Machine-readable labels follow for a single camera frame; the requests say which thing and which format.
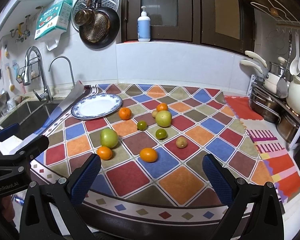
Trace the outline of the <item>thin gooseneck faucet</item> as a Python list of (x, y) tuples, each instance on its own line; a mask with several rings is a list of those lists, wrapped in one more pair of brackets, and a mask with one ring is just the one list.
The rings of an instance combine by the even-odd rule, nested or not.
[(54, 86), (70, 85), (73, 88), (75, 85), (71, 61), (64, 55), (57, 56), (50, 62), (48, 73)]

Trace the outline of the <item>teal white cardboard box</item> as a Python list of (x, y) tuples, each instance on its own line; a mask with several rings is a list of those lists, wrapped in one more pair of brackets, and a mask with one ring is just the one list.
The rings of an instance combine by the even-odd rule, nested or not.
[(53, 3), (39, 17), (34, 34), (35, 40), (58, 41), (68, 28), (72, 11), (72, 0), (59, 0)]

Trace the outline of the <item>blue white pump bottle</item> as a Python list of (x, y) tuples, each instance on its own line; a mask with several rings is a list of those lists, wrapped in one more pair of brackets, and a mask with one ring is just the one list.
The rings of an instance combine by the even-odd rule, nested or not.
[(151, 19), (148, 17), (146, 7), (141, 7), (141, 15), (137, 20), (139, 42), (149, 42), (151, 39)]

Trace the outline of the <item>white ladle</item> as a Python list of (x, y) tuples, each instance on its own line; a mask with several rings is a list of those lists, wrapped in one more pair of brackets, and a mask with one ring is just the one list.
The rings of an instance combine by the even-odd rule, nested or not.
[(299, 64), (299, 34), (298, 31), (295, 32), (295, 57), (292, 60), (289, 71), (291, 75), (298, 75), (300, 73), (298, 69)]

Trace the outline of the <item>blue white oval plate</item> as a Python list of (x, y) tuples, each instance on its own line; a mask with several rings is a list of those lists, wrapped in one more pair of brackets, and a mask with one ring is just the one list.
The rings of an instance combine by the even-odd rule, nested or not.
[(76, 103), (71, 109), (71, 114), (79, 120), (92, 120), (115, 112), (121, 105), (122, 99), (118, 95), (96, 94)]

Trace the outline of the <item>small orange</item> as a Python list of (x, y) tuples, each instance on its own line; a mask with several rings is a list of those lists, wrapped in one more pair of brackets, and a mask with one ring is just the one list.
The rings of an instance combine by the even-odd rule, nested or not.
[(97, 155), (102, 159), (102, 160), (109, 160), (113, 156), (113, 152), (110, 148), (107, 146), (101, 146), (97, 149)]
[(149, 147), (142, 149), (139, 155), (140, 158), (147, 163), (155, 162), (158, 158), (156, 150)]

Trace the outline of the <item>colourful diamond pattern tablecloth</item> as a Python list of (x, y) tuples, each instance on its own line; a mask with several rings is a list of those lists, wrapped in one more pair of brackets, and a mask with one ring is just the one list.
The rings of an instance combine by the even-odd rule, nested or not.
[(226, 212), (202, 168), (213, 154), (235, 177), (263, 185), (272, 176), (220, 90), (159, 85), (101, 85), (123, 111), (95, 120), (70, 111), (48, 126), (49, 147), (31, 164), (45, 182), (69, 177), (92, 154), (101, 170), (84, 201), (101, 211), (151, 224), (201, 225)]

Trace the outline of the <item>small steel pot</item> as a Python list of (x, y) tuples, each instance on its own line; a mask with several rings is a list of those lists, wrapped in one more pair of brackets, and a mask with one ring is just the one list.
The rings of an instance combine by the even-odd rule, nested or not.
[(289, 114), (283, 115), (279, 123), (276, 125), (279, 135), (281, 135), (281, 137), (289, 144), (295, 137), (299, 127), (300, 122), (296, 121)]

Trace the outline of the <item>small copper saucepan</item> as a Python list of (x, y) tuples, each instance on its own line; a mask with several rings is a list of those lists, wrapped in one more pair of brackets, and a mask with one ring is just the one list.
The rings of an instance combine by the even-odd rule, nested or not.
[(91, 9), (90, 5), (91, 0), (87, 0), (85, 8), (75, 14), (74, 22), (76, 25), (82, 26), (91, 23), (94, 17), (94, 11)]

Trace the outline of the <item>large yellow-green pomelo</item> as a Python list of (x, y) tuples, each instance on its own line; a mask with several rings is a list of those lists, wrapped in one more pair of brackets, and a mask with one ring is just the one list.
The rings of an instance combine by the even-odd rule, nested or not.
[(156, 123), (160, 127), (168, 127), (171, 125), (172, 115), (169, 111), (159, 111), (155, 117)]

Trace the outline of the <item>brown kiwi front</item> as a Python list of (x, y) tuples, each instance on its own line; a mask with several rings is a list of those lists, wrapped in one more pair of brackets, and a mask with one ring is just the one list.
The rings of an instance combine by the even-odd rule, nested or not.
[(176, 139), (175, 145), (177, 148), (185, 148), (188, 145), (188, 141), (185, 137), (180, 136)]

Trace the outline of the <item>steel slotted spatula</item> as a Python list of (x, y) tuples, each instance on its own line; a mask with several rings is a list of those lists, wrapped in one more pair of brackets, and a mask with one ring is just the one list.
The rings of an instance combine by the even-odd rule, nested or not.
[(292, 32), (289, 31), (289, 41), (288, 41), (288, 57), (287, 57), (287, 63), (284, 72), (280, 76), (280, 79), (277, 83), (276, 87), (276, 94), (279, 98), (284, 99), (288, 96), (288, 87), (285, 80), (285, 74), (289, 65), (290, 56), (292, 53)]

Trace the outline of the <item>metal pot rack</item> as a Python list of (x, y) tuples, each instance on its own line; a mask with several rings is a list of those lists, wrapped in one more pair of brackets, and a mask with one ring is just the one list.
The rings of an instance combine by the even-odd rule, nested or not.
[[(261, 78), (256, 76), (256, 75), (252, 75), (251, 78), (250, 78), (250, 83), (249, 83), (249, 87), (248, 87), (248, 91), (247, 91), (248, 103), (249, 103), (250, 93), (251, 93), (251, 90), (252, 90), (253, 87), (259, 88), (262, 92), (269, 95), (275, 102), (277, 102), (283, 108), (282, 116), (285, 115), (285, 114), (289, 114), (296, 121), (300, 122), (300, 115), (295, 113), (288, 106), (288, 104), (286, 103), (286, 101), (284, 99), (280, 99), (275, 94), (273, 94), (270, 91), (266, 90), (261, 84)], [(287, 143), (287, 144), (289, 145), (290, 150), (294, 150), (294, 149), (296, 149), (297, 147), (300, 146), (300, 127), (299, 127), (295, 137), (293, 138), (292, 142), (290, 144), (289, 143)]]

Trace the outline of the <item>steel kitchen sink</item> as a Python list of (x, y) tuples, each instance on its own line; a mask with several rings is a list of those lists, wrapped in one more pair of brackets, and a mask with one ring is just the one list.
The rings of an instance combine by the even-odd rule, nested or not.
[(12, 124), (19, 124), (19, 131), (15, 136), (21, 140), (34, 134), (42, 134), (64, 112), (59, 106), (60, 100), (52, 102), (27, 101), (16, 107), (4, 120), (0, 122), (2, 128)]

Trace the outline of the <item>large steel pot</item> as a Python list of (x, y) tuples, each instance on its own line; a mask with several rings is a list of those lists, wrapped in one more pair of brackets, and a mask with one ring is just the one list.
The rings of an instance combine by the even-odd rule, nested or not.
[(259, 88), (253, 87), (249, 97), (249, 106), (267, 122), (279, 124), (283, 108)]

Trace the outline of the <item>green apple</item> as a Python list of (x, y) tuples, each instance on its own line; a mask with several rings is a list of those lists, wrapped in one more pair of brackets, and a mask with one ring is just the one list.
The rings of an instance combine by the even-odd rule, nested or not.
[(101, 131), (100, 141), (102, 146), (115, 148), (119, 141), (119, 138), (117, 133), (113, 129), (105, 128)]

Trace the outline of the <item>white ceramic jug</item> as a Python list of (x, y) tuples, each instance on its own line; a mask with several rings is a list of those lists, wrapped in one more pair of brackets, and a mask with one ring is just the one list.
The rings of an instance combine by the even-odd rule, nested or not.
[(286, 102), (295, 113), (300, 115), (300, 77), (296, 75), (289, 84)]

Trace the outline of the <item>tall chrome kitchen faucet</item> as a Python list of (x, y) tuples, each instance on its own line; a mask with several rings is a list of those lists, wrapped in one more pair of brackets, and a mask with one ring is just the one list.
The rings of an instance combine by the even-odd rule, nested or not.
[(38, 94), (38, 92), (33, 89), (34, 95), (39, 101), (46, 100), (50, 102), (53, 100), (50, 88), (47, 84), (45, 77), (45, 72), (43, 68), (42, 55), (36, 46), (31, 46), (28, 48), (25, 54), (25, 66), (23, 71), (23, 85), (29, 86), (31, 81), (41, 77), (43, 83), (43, 93)]

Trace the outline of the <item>dark wooden window frame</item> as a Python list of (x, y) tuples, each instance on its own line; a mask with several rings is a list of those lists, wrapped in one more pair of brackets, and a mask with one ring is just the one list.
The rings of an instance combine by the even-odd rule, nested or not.
[(255, 44), (254, 9), (243, 0), (121, 0), (121, 40), (137, 41), (145, 7), (152, 41), (175, 41), (243, 54)]

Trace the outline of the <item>round steel steamer tray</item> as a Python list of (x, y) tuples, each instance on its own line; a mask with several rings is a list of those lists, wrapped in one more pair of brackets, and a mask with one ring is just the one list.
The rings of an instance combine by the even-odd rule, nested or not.
[[(79, 32), (79, 26), (75, 23), (74, 18), (78, 11), (80, 11), (86, 7), (87, 1), (88, 0), (75, 0), (75, 3), (72, 7), (71, 24), (72, 24), (73, 28), (75, 29), (75, 31), (77, 31), (77, 32)], [(91, 0), (90, 5), (93, 6), (94, 2), (95, 2), (95, 0)], [(116, 12), (118, 12), (119, 3), (120, 3), (120, 0), (101, 0), (101, 5), (103, 7), (109, 7), (111, 9), (115, 10)]]

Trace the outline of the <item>copper perforated strainer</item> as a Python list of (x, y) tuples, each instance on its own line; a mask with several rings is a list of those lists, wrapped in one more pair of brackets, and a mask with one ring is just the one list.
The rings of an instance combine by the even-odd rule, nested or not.
[(79, 34), (83, 42), (96, 43), (101, 41), (108, 33), (109, 20), (104, 13), (94, 13), (92, 20), (80, 26)]

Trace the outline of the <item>small tan fruit behind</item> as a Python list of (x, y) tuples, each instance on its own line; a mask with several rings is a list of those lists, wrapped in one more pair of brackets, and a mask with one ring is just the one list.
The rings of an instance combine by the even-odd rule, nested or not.
[(158, 113), (158, 111), (157, 111), (157, 110), (154, 110), (154, 111), (152, 112), (152, 117), (155, 118), (155, 117), (157, 116), (157, 113)]

